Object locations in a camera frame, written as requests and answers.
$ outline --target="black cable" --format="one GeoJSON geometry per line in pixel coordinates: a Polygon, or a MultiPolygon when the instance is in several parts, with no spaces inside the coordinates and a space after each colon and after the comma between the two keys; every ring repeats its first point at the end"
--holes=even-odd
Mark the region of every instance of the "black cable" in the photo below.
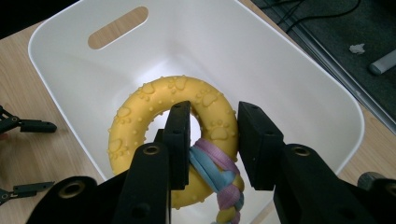
{"type": "Polygon", "coordinates": [[[282,2],[276,2],[276,3],[273,3],[273,4],[265,6],[265,7],[259,7],[259,9],[267,9],[270,7],[277,7],[277,6],[286,4],[286,3],[293,3],[293,2],[300,2],[300,1],[301,0],[287,0],[287,1],[282,1],[282,2]]]}
{"type": "Polygon", "coordinates": [[[299,3],[297,3],[296,5],[291,7],[289,9],[289,11],[286,12],[286,14],[282,17],[282,19],[276,25],[279,25],[282,22],[284,22],[285,20],[287,20],[288,18],[290,18],[293,15],[293,13],[297,10],[297,8],[300,6],[300,4],[303,3],[304,1],[305,0],[300,0],[299,3]]]}
{"type": "Polygon", "coordinates": [[[354,11],[356,8],[359,7],[359,5],[361,4],[361,0],[358,0],[357,4],[350,10],[343,12],[343,13],[339,13],[339,14],[334,14],[334,15],[327,15],[327,16],[308,16],[308,17],[304,17],[301,18],[297,21],[295,21],[289,28],[288,30],[286,30],[286,34],[297,24],[301,23],[302,21],[310,21],[310,20],[315,20],[315,19],[328,19],[328,18],[336,18],[336,17],[342,17],[345,16],[348,13],[351,13],[352,11],[354,11]]]}

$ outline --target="rope toy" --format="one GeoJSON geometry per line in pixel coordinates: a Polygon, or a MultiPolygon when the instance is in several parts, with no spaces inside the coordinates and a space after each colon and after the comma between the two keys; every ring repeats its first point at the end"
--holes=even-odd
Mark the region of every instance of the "rope toy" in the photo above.
{"type": "Polygon", "coordinates": [[[244,205],[242,191],[245,185],[235,163],[218,147],[203,138],[190,148],[190,162],[210,188],[218,194],[220,211],[216,223],[239,223],[239,211],[244,205]]]}
{"type": "MultiPolygon", "coordinates": [[[[134,152],[146,140],[145,133],[149,124],[158,115],[169,110],[172,105],[183,101],[191,102],[191,113],[201,127],[201,138],[216,147],[216,149],[213,149],[213,147],[202,147],[200,146],[202,141],[199,141],[194,148],[208,151],[214,150],[217,151],[216,154],[221,152],[222,156],[219,156],[219,161],[215,161],[218,167],[216,165],[212,166],[216,167],[218,169],[217,172],[221,175],[228,176],[230,180],[227,181],[231,181],[233,184],[227,184],[228,182],[226,181],[227,185],[224,186],[217,184],[210,186],[191,165],[189,185],[183,190],[172,190],[171,205],[178,209],[203,202],[206,197],[215,191],[220,198],[219,202],[221,202],[219,204],[218,221],[237,220],[239,218],[238,211],[242,207],[242,203],[230,206],[229,204],[236,203],[233,201],[224,203],[227,201],[224,198],[229,197],[226,192],[231,192],[232,188],[234,188],[233,186],[243,190],[243,180],[237,169],[230,168],[232,167],[231,165],[222,165],[223,163],[228,164],[236,161],[238,126],[235,111],[223,93],[198,78],[186,76],[160,77],[143,84],[126,99],[117,111],[113,124],[108,130],[107,153],[113,173],[118,175],[130,167],[134,152]]],[[[196,150],[193,149],[192,151],[191,155],[197,157],[196,150]]],[[[212,176],[214,173],[214,171],[208,172],[208,176],[212,176]]]]}

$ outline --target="table surface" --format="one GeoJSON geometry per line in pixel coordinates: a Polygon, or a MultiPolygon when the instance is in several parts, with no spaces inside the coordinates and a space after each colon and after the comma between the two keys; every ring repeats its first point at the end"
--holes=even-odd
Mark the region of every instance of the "table surface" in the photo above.
{"type": "MultiPolygon", "coordinates": [[[[248,8],[278,29],[249,0],[248,8]]],[[[0,105],[21,119],[41,119],[58,126],[56,133],[8,132],[0,141],[0,189],[37,182],[59,182],[74,175],[87,175],[103,182],[76,137],[70,131],[33,67],[28,43],[38,24],[0,40],[0,105]]],[[[361,107],[365,120],[363,142],[339,177],[356,184],[359,176],[374,171],[396,178],[396,136],[372,113],[361,107]]],[[[45,195],[11,200],[0,207],[0,223],[25,223],[45,195]]],[[[268,209],[257,219],[260,222],[268,209]]]]}

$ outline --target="white plastic bin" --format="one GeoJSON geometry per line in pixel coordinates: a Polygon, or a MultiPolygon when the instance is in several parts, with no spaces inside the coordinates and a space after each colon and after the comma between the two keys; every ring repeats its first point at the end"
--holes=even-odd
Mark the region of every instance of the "white plastic bin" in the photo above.
{"type": "MultiPolygon", "coordinates": [[[[335,172],[361,143],[362,113],[349,92],[237,1],[83,0],[35,31],[29,55],[104,178],[113,176],[106,149],[116,111],[129,93],[161,76],[198,77],[235,110],[239,101],[260,106],[286,143],[312,147],[335,172]],[[137,7],[148,9],[144,23],[102,49],[88,46],[91,34],[137,7]]],[[[148,140],[163,120],[154,120],[148,140]]],[[[238,165],[247,185],[241,223],[250,223],[272,193],[250,188],[238,165]]],[[[172,219],[210,223],[217,212],[212,195],[173,211],[172,219]]]]}

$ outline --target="yellow dog toy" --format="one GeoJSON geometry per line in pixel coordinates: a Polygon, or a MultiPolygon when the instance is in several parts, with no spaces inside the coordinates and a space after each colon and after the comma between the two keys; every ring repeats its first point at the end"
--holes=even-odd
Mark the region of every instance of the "yellow dog toy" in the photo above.
{"type": "MultiPolygon", "coordinates": [[[[236,161],[238,128],[235,112],[224,95],[206,82],[193,77],[161,77],[144,84],[131,94],[117,111],[109,129],[108,156],[113,173],[129,169],[135,150],[143,145],[149,124],[172,105],[191,102],[191,113],[201,126],[201,137],[236,161]]],[[[240,176],[235,185],[243,190],[240,176]]],[[[213,191],[190,167],[189,185],[172,191],[172,207],[203,202],[213,191]]]]}

